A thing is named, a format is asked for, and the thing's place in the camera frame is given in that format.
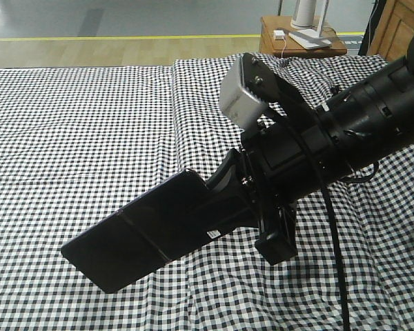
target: checkered tablecloth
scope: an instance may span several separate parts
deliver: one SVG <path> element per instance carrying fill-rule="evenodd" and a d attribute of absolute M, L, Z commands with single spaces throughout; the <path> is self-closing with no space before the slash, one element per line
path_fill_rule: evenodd
<path fill-rule="evenodd" d="M 379 57 L 258 55 L 316 106 Z M 170 67 L 0 70 L 0 330 L 340 330 L 320 193 L 276 266 L 240 228 L 115 294 L 60 247 L 183 168 L 207 179 L 239 128 L 218 108 L 235 57 Z M 414 330 L 414 145 L 365 184 L 331 185 L 352 330 Z"/>

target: wooden nightstand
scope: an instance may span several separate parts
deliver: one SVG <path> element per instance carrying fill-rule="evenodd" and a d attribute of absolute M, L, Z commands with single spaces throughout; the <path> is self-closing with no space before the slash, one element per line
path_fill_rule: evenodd
<path fill-rule="evenodd" d="M 316 50 L 306 50 L 296 41 L 288 37 L 291 27 L 291 16 L 264 16 L 261 18 L 262 30 L 259 41 L 259 52 L 282 57 L 285 43 L 283 40 L 274 40 L 273 30 L 282 29 L 287 34 L 284 57 L 334 57 L 346 54 L 346 46 L 337 38 L 335 31 L 325 24 L 322 35 L 329 38 L 333 43 L 329 47 Z"/>

